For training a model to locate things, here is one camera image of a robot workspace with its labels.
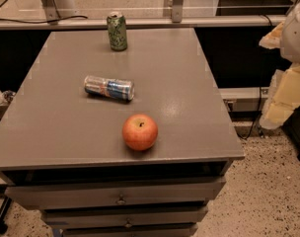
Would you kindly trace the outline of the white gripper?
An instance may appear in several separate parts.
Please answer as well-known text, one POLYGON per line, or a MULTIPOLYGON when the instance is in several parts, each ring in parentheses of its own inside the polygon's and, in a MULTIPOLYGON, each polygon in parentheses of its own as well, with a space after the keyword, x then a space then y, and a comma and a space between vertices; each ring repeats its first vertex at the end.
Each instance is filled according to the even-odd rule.
POLYGON ((281 56, 293 62, 287 70, 275 71, 262 108, 260 126, 276 129, 300 107, 300 1, 285 22, 262 37, 259 45, 267 49, 280 48, 281 56))

